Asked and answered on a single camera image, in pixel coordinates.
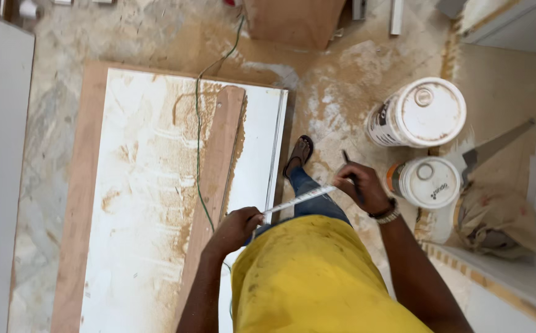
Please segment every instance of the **marble floor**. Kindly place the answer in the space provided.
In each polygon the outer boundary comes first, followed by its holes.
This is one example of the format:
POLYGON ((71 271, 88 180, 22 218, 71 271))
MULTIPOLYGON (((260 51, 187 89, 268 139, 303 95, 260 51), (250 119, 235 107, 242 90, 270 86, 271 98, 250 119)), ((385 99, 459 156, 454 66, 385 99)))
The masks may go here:
MULTIPOLYGON (((239 22, 239 10, 217 0, 118 0, 109 6, 89 0, 75 0, 73 6, 36 2, 44 16, 37 24, 26 23, 36 34, 36 47, 9 332, 50 331, 84 61, 198 73, 233 46, 239 22)), ((381 175, 392 163, 427 153, 376 147, 365 134, 364 120, 399 87, 440 74, 449 20, 434 3, 407 1, 403 33, 390 37, 391 0, 369 0, 367 19, 343 18, 343 37, 325 51, 251 40, 244 26, 237 50, 216 76, 290 90, 281 165, 296 138, 308 134, 316 151, 307 171, 318 182, 327 182, 343 164, 340 149, 381 175)), ((282 179, 278 187, 280 200, 292 196, 282 179)), ((374 222, 342 193, 332 196, 389 279, 374 222)), ((400 204, 413 226, 416 209, 400 204)))

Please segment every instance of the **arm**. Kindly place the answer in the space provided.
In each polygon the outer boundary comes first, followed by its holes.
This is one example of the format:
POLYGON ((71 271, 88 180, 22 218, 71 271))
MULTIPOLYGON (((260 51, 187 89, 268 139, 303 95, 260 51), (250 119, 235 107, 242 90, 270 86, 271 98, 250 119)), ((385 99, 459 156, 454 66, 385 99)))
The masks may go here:
MULTIPOLYGON (((336 185, 365 212, 378 214, 390 208, 389 199, 375 170, 347 164, 334 179, 336 185), (355 174, 364 195, 361 204, 354 186, 345 178, 355 174)), ((473 333, 451 291, 418 246, 403 217, 380 225, 397 301, 436 333, 473 333)))
POLYGON ((219 331, 220 266, 227 254, 243 246, 262 221, 263 215, 257 208, 247 207, 231 212, 220 223, 200 256, 177 333, 219 331))

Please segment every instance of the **sandal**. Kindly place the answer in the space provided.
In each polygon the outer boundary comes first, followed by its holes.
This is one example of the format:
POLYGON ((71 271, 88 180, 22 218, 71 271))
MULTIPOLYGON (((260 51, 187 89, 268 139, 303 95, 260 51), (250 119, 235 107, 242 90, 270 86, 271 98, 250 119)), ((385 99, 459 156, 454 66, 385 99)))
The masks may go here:
POLYGON ((297 140, 297 143, 294 145, 293 152, 292 154, 290 154, 288 163, 286 163, 286 166, 282 170, 282 175, 286 179, 290 180, 290 178, 286 175, 286 171, 288 170, 288 166, 290 165, 290 162, 294 158, 298 158, 301 160, 301 167, 303 167, 305 163, 307 163, 311 155, 313 155, 313 140, 311 140, 311 138, 308 137, 307 135, 301 135, 299 139, 297 140), (303 151, 305 150, 305 144, 309 145, 309 154, 307 155, 307 158, 303 160, 303 151))

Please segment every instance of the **hand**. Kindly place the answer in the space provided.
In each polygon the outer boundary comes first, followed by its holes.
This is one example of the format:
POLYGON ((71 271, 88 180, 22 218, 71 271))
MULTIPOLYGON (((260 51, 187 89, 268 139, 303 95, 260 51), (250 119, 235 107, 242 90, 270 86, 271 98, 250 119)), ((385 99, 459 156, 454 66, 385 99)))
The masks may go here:
POLYGON ((377 215, 391 208, 389 197, 383 190, 377 173, 373 168, 350 162, 344 165, 342 170, 333 178, 333 185, 348 194, 360 209, 367 213, 377 215), (358 200, 354 185, 346 180, 350 174, 356 175, 358 182, 356 185, 358 185, 358 189, 364 196, 364 204, 361 204, 358 200))
POLYGON ((263 221, 264 215, 255 207, 234 210, 219 224, 205 250, 224 258, 242 247, 256 226, 263 221))

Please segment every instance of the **bucket lid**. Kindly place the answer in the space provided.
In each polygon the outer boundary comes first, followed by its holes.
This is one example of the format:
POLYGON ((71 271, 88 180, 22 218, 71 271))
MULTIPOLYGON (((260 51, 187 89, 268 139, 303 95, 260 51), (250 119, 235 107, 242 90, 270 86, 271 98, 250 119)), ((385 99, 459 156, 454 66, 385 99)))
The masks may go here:
POLYGON ((455 85, 441 78, 423 78, 399 96, 396 122, 413 143, 439 146, 459 134, 466 114, 465 100, 455 85))
POLYGON ((441 208, 459 195, 461 178, 455 166, 440 157, 426 157, 414 161, 409 166, 406 190, 423 208, 441 208))

